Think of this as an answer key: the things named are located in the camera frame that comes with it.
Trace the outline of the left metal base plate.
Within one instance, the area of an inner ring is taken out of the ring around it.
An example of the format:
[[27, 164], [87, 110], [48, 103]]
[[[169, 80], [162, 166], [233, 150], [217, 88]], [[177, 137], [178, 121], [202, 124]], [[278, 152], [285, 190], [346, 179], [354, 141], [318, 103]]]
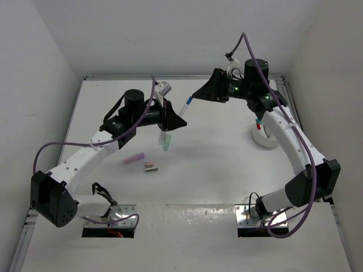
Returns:
[[88, 216], [83, 218], [86, 224], [111, 228], [136, 228], [140, 216], [136, 205], [117, 205], [111, 207], [104, 217]]

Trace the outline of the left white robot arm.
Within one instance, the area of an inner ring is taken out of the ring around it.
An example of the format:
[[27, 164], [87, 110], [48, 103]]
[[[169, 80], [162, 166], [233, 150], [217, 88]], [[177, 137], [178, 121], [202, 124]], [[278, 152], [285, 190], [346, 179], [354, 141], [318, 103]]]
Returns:
[[75, 191], [89, 173], [136, 135], [138, 127], [150, 125], [168, 132], [185, 127], [187, 122], [174, 112], [169, 100], [145, 100], [142, 91], [127, 90], [105, 115], [89, 143], [51, 170], [33, 174], [31, 208], [58, 228], [75, 217], [108, 217], [118, 203], [107, 189], [95, 182], [90, 195], [76, 195]]

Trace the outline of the blue capped white marker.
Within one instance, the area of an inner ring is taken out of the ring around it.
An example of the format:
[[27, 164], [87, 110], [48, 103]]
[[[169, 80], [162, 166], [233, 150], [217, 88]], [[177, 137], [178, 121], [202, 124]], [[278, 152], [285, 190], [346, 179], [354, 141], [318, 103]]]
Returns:
[[192, 102], [193, 97], [190, 96], [188, 100], [185, 102], [184, 106], [182, 107], [181, 111], [179, 112], [179, 117], [182, 117], [186, 112], [187, 108], [189, 107], [190, 103]]

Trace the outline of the white round divided organizer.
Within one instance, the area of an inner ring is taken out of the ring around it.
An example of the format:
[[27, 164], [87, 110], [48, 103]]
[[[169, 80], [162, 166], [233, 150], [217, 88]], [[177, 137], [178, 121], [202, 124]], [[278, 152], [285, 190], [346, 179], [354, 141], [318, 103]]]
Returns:
[[257, 144], [266, 148], [275, 148], [278, 146], [278, 141], [276, 138], [270, 134], [268, 135], [265, 131], [263, 125], [261, 126], [261, 130], [258, 130], [256, 124], [252, 127], [252, 137]]

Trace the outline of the metal base plate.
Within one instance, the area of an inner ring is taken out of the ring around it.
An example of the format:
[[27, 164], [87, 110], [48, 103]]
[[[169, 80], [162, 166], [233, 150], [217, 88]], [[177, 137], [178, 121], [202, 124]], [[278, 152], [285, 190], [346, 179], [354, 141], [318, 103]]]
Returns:
[[251, 205], [252, 211], [250, 212], [248, 204], [235, 205], [235, 216], [237, 221], [237, 227], [239, 229], [253, 229], [258, 227], [267, 227], [268, 223], [271, 223], [271, 227], [284, 228], [288, 227], [286, 213], [282, 213], [274, 220], [272, 217], [277, 214], [273, 212], [271, 216], [264, 219], [259, 219], [255, 212], [255, 205]]
[[86, 224], [111, 228], [136, 228], [140, 216], [136, 205], [117, 205], [111, 207], [104, 217], [88, 216], [83, 218]]

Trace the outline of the orange highlighter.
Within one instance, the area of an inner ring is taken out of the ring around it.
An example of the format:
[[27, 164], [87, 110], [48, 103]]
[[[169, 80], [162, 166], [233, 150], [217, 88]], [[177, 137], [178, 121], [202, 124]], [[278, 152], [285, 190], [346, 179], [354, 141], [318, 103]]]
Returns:
[[161, 145], [161, 146], [164, 146], [165, 145], [165, 139], [166, 139], [166, 135], [167, 133], [162, 131], [159, 135], [159, 141], [158, 141], [158, 144]]

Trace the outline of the green highlighter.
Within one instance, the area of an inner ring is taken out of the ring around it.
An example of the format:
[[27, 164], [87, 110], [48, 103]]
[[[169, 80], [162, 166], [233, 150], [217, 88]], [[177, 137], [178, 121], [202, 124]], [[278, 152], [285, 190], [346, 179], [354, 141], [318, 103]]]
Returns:
[[166, 134], [164, 136], [164, 143], [163, 143], [163, 150], [167, 151], [170, 145], [170, 141], [171, 141], [171, 135]]

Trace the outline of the pink mini stapler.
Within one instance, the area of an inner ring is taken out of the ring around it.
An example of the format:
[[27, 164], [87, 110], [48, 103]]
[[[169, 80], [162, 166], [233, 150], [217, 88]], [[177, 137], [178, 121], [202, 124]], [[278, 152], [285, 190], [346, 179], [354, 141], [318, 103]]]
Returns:
[[146, 162], [144, 164], [144, 171], [145, 172], [153, 172], [153, 171], [157, 171], [159, 169], [159, 166], [157, 163], [153, 163], [153, 162]]

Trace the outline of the purple highlighter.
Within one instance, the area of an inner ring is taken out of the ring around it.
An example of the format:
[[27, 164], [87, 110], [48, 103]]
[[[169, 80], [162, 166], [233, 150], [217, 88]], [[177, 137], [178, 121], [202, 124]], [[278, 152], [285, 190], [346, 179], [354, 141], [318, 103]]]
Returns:
[[140, 152], [122, 160], [123, 165], [131, 164], [145, 158], [145, 153]]

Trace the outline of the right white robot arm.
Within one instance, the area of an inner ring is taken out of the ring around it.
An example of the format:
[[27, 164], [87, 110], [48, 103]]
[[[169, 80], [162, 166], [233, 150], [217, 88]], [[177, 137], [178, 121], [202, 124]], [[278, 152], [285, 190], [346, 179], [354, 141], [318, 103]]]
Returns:
[[312, 192], [315, 199], [331, 195], [341, 170], [337, 160], [328, 160], [307, 139], [282, 94], [268, 91], [268, 70], [263, 59], [247, 60], [243, 79], [233, 79], [225, 70], [215, 68], [207, 83], [192, 95], [194, 99], [219, 103], [231, 98], [245, 100], [286, 153], [295, 177], [282, 189], [258, 197], [254, 214], [260, 219], [274, 211], [308, 204]]

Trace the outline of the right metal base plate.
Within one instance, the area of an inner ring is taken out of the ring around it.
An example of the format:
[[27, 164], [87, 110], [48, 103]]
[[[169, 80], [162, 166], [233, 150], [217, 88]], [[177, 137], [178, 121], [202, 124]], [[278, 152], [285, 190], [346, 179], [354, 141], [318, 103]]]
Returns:
[[268, 223], [271, 223], [271, 227], [284, 228], [288, 227], [286, 213], [282, 213], [274, 220], [272, 217], [277, 214], [273, 212], [271, 216], [264, 219], [259, 219], [255, 212], [255, 205], [251, 205], [252, 211], [250, 212], [248, 204], [235, 205], [235, 216], [237, 221], [237, 227], [239, 229], [253, 229], [258, 227], [267, 227]]

